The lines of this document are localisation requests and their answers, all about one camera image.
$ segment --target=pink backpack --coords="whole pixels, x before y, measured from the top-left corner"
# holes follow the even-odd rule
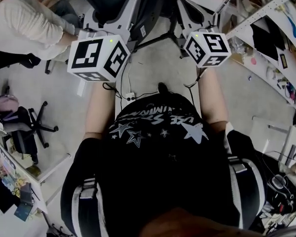
[[[19,100],[13,95],[0,96],[0,112],[16,112],[19,108]]]

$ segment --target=gray floor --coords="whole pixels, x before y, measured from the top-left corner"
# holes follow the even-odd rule
[[[70,0],[78,14],[85,13],[85,0]],[[149,38],[167,31],[168,19],[160,18]],[[21,65],[12,65],[0,70],[0,85],[8,81],[13,93],[26,108],[37,112],[43,103],[48,101],[43,120],[50,126],[58,125],[57,133],[44,133],[50,147],[43,149],[38,143],[39,167],[48,165],[63,154],[74,156],[84,130],[84,118],[90,96],[90,85],[87,85],[83,97],[76,95],[79,79],[66,71],[66,65],[56,63],[50,75],[44,73],[45,62],[33,69]],[[228,106],[230,121],[234,128],[249,135],[252,128],[252,116],[291,124],[294,109],[268,84],[241,65],[229,60],[216,68]],[[181,60],[179,51],[170,41],[155,43],[133,55],[132,68],[129,73],[131,90],[137,95],[154,92],[157,83],[165,82],[173,92],[190,99],[189,92],[183,83],[195,80],[195,65],[189,59]],[[127,92],[128,78],[125,71],[123,92]],[[61,185],[71,161],[65,164],[49,178],[45,196]],[[60,219],[59,196],[49,206],[48,217],[56,225],[63,225]]]

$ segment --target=star print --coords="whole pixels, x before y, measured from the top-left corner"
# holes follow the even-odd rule
[[[176,156],[172,156],[171,154],[169,154],[169,158],[172,158],[172,161],[177,161]]]
[[[187,131],[186,136],[184,139],[188,139],[192,137],[197,144],[201,144],[203,136],[208,140],[207,135],[203,131],[203,124],[198,123],[196,125],[190,125],[190,124],[181,124]]]
[[[163,138],[165,138],[168,134],[169,134],[168,131],[164,129],[162,129],[162,132],[160,133],[160,135],[162,135]]]
[[[141,139],[145,139],[145,137],[143,137],[141,135],[141,131],[138,131],[138,132],[127,131],[127,132],[130,135],[130,138],[128,139],[128,141],[126,142],[126,144],[129,144],[129,143],[134,142],[135,145],[138,148],[140,148],[140,141],[141,141]]]
[[[122,137],[123,133],[127,130],[127,129],[130,129],[130,128],[133,128],[132,126],[128,124],[118,124],[118,128],[111,131],[110,133],[114,133],[114,132],[118,132],[118,135],[119,135],[119,138]]]

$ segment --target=black t-shirt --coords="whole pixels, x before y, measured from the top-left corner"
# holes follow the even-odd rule
[[[175,207],[238,225],[223,136],[178,94],[135,101],[118,115],[104,140],[81,143],[62,191],[63,219],[71,214],[74,189],[94,175],[110,237],[138,236],[150,220]],[[73,229],[70,220],[66,225]]]

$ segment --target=white shirt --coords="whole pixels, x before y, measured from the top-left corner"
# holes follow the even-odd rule
[[[67,49],[56,45],[63,31],[74,34],[74,25],[37,0],[0,2],[0,51],[51,60]]]

